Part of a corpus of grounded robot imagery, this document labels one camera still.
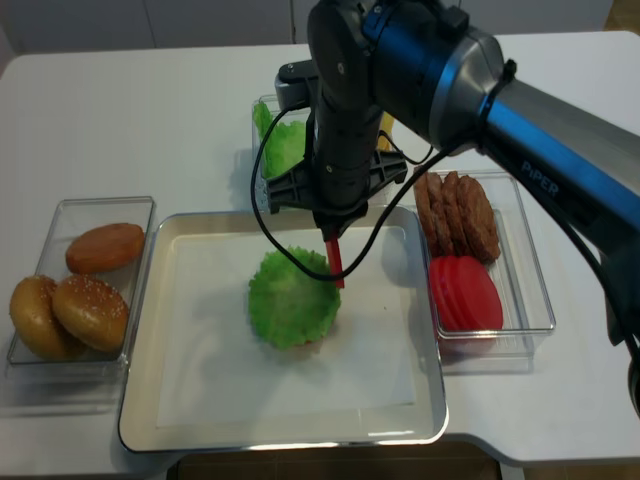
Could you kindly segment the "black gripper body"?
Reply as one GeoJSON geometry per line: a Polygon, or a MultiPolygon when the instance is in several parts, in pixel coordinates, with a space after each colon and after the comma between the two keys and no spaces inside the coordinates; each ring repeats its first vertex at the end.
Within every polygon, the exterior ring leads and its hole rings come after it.
{"type": "Polygon", "coordinates": [[[309,210],[325,219],[359,212],[378,192],[406,178],[399,153],[379,152],[382,110],[341,109],[317,96],[307,122],[303,160],[266,187],[268,208],[309,210]]]}

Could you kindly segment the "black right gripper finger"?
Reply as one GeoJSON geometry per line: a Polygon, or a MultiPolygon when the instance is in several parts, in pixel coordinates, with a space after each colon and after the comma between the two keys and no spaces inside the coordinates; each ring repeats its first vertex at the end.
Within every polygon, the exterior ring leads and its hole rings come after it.
{"type": "Polygon", "coordinates": [[[337,238],[341,238],[347,229],[357,220],[367,215],[367,209],[354,209],[349,212],[341,213],[337,220],[337,238]]]}
{"type": "Polygon", "coordinates": [[[338,227],[332,221],[317,221],[316,226],[320,229],[322,239],[325,243],[338,239],[338,227]]]}

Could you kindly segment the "black blue robot arm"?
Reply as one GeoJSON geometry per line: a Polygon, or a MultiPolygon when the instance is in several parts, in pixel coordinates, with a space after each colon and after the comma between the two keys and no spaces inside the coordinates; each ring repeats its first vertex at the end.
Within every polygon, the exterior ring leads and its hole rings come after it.
{"type": "Polygon", "coordinates": [[[283,66],[283,112],[308,109],[302,161],[266,185],[271,213],[308,210],[339,238],[390,183],[416,176],[376,150],[389,114],[438,158],[470,148],[518,180],[589,264],[606,298],[609,339],[631,361],[639,396],[639,139],[516,79],[498,41],[438,1],[321,1],[308,61],[283,66]]]}

